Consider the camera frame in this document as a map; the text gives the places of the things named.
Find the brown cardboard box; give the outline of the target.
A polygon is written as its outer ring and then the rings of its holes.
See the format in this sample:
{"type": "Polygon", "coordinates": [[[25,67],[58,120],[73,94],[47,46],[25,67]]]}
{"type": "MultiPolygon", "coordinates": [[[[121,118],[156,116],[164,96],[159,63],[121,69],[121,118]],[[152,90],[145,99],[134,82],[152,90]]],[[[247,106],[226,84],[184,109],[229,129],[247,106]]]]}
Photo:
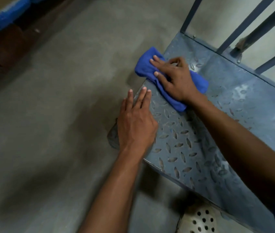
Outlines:
{"type": "Polygon", "coordinates": [[[22,30],[11,24],[0,31],[0,67],[14,66],[40,37],[41,31],[37,28],[22,30]]]}

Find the blue cleaning cloth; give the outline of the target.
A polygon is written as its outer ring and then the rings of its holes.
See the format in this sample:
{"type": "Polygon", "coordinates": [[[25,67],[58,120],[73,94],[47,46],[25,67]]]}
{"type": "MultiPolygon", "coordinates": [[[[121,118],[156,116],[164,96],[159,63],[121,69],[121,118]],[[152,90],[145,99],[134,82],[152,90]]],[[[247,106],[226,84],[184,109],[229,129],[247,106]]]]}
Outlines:
{"type": "MultiPolygon", "coordinates": [[[[149,80],[151,83],[153,83],[159,93],[163,96],[163,98],[178,112],[183,112],[186,110],[187,105],[183,104],[182,102],[176,101],[173,99],[163,88],[162,84],[159,82],[159,80],[155,77],[154,72],[159,70],[153,66],[150,63],[150,58],[152,58],[154,55],[158,56],[159,59],[165,61],[164,56],[155,48],[150,47],[143,55],[139,58],[136,66],[135,66],[135,73],[139,77],[145,77],[147,80],[149,80]]],[[[205,80],[201,75],[199,75],[197,72],[194,72],[190,70],[191,78],[193,80],[193,83],[197,90],[200,93],[205,94],[207,92],[209,83],[207,80],[205,80]]]]}

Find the white perforated shoe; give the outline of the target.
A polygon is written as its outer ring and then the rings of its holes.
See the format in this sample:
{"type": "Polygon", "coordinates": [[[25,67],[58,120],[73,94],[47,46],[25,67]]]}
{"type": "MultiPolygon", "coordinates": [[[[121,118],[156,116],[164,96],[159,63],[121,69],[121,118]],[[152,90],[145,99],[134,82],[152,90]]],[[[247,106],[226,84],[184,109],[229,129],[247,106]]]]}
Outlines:
{"type": "Polygon", "coordinates": [[[175,233],[219,233],[214,209],[206,205],[189,206],[175,233]]]}

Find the blue plastic wrapped bundle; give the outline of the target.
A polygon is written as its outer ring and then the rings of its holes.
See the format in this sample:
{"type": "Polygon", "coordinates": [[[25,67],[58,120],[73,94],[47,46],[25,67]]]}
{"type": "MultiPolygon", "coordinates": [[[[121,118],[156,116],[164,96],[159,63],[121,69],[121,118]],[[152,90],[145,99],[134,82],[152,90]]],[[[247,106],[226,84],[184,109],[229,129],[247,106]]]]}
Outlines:
{"type": "Polygon", "coordinates": [[[0,7],[0,31],[12,24],[28,10],[32,4],[45,0],[11,0],[4,7],[0,7]]]}

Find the person's left hand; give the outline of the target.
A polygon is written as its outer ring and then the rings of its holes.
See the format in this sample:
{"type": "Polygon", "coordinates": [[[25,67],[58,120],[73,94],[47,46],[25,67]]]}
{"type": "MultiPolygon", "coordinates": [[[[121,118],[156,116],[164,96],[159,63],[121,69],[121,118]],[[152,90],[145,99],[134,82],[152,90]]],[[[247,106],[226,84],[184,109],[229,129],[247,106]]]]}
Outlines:
{"type": "Polygon", "coordinates": [[[126,152],[139,158],[143,158],[154,142],[151,137],[150,103],[151,90],[143,100],[141,109],[135,110],[133,90],[129,90],[127,106],[124,114],[117,118],[117,131],[121,152],[126,152]]]}

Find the thick blue railing bar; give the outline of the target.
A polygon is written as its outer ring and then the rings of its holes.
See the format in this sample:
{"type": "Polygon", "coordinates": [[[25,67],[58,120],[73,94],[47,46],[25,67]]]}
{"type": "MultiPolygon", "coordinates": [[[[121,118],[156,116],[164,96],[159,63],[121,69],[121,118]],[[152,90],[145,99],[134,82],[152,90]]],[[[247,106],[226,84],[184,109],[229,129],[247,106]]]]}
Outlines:
{"type": "Polygon", "coordinates": [[[242,53],[264,36],[268,31],[275,27],[275,11],[265,19],[255,30],[248,36],[240,39],[235,48],[230,52],[233,58],[237,58],[242,53]]]}

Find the blue-grey checker plate stair step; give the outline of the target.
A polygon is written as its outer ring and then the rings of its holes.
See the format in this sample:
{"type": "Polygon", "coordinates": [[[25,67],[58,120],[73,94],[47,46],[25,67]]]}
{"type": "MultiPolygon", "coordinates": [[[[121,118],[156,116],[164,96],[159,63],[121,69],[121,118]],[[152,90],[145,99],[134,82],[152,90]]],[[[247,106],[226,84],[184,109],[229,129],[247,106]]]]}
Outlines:
{"type": "MultiPolygon", "coordinates": [[[[275,85],[215,53],[211,47],[178,33],[164,58],[183,56],[189,68],[209,82],[208,99],[275,151],[275,85]]],[[[272,213],[234,172],[195,113],[177,112],[156,86],[150,111],[159,129],[144,161],[182,188],[213,203],[250,230],[275,233],[272,213]]]]}

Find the person's left forearm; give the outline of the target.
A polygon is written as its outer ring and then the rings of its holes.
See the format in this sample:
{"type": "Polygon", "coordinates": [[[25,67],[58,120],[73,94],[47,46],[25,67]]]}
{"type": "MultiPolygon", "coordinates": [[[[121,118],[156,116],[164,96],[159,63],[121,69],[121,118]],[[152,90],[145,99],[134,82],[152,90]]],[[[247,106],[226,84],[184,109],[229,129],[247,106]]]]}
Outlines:
{"type": "Polygon", "coordinates": [[[119,152],[78,233],[126,233],[135,180],[146,150],[126,147],[119,152]]]}

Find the person's right hand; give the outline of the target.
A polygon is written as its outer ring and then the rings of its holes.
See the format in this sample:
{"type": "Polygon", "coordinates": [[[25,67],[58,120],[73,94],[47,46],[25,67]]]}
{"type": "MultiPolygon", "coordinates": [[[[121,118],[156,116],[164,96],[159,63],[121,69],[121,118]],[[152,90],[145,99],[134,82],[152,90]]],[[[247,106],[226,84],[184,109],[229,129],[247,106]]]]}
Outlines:
{"type": "Polygon", "coordinates": [[[183,57],[163,61],[154,55],[150,63],[173,84],[173,89],[166,92],[175,100],[192,105],[197,99],[203,97],[195,87],[189,67],[183,57]]]}

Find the person's right forearm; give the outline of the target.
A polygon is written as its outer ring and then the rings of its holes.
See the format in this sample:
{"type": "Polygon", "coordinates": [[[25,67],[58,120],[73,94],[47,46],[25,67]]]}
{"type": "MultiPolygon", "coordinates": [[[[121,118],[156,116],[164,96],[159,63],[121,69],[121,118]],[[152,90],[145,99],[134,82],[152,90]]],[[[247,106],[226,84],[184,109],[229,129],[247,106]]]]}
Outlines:
{"type": "Polygon", "coordinates": [[[199,92],[185,96],[222,155],[248,189],[275,208],[275,151],[199,92]]]}

